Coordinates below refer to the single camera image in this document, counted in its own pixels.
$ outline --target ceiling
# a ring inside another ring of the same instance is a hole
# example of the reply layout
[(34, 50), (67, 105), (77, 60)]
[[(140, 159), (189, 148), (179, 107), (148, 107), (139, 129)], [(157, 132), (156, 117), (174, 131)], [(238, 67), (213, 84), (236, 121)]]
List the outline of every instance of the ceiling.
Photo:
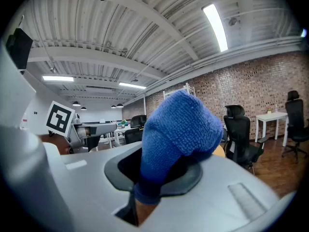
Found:
[[(225, 52), (201, 10), (211, 3), (223, 22)], [(34, 40), (29, 72), (41, 79), (55, 67), (75, 78), (44, 83), (53, 91), (110, 104), (224, 67), (214, 63), (295, 50), (302, 31), (284, 0), (28, 0), (24, 16), (22, 28)], [(232, 17), (237, 23), (229, 26)]]

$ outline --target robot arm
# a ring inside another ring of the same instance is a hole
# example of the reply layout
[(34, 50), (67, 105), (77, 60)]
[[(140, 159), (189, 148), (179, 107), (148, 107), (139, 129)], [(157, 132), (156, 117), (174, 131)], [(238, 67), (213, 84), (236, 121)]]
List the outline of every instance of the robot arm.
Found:
[(82, 124), (79, 115), (75, 114), (66, 138), (70, 153), (84, 153), (98, 146), (101, 135), (113, 132), (116, 124)]

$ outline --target brick wall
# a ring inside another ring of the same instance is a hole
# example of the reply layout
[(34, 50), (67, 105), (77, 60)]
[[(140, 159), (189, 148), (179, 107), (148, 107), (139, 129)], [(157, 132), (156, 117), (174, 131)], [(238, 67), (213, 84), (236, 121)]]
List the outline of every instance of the brick wall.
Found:
[[(304, 115), (309, 118), (309, 57), (303, 52), (278, 54), (235, 64), (186, 81), (195, 87), (196, 95), (223, 122), (225, 105), (240, 104), (251, 120), (250, 139), (255, 138), (255, 116), (265, 114), (267, 107), (285, 111), (287, 92), (297, 90), (304, 101)], [(186, 82), (166, 89), (181, 88)], [(146, 97), (146, 112), (151, 113), (163, 101), (163, 91)], [(260, 123), (259, 137), (262, 134)], [(276, 123), (267, 123), (267, 136), (274, 136)], [(285, 123), (280, 122), (279, 135)]]
[(131, 119), (142, 114), (144, 114), (144, 99), (133, 102), (122, 109), (122, 119)]

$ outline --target fluorescent light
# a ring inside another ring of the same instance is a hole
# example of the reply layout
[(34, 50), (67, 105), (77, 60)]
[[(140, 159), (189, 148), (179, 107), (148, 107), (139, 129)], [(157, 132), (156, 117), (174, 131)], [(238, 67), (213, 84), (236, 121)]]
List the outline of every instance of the fluorescent light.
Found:
[(138, 86), (138, 85), (133, 85), (133, 84), (128, 84), (128, 83), (120, 83), (120, 86), (127, 86), (127, 87), (136, 87), (136, 88), (141, 88), (141, 89), (145, 89), (146, 87), (143, 86)]
[(58, 76), (58, 75), (44, 75), (44, 81), (66, 81), (66, 82), (74, 82), (73, 77), (71, 76)]
[(307, 35), (307, 30), (303, 29), (300, 37), (305, 38), (306, 35)]
[(214, 33), (217, 37), (217, 41), (219, 43), (220, 51), (226, 51), (227, 48), (227, 42), (226, 42), (226, 36), (224, 32), (224, 28), (222, 25), (222, 21), (220, 19), (220, 16), (218, 14), (218, 11), (216, 7), (211, 4), (205, 8), (202, 9), (207, 16), (209, 22), (211, 23), (212, 29), (214, 30)]

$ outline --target chair headrest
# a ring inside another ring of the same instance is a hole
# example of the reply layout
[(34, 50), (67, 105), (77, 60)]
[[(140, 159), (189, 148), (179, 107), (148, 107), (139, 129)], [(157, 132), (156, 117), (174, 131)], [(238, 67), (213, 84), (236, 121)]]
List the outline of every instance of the chair headrest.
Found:
[(296, 90), (292, 90), (288, 92), (288, 101), (292, 101), (299, 98), (299, 94)]
[(130, 121), (131, 128), (139, 128), (143, 127), (146, 123), (147, 117), (146, 115), (137, 115), (132, 117)]
[(225, 106), (227, 109), (227, 115), (229, 117), (235, 117), (236, 115), (245, 115), (245, 109), (241, 105), (228, 105)]

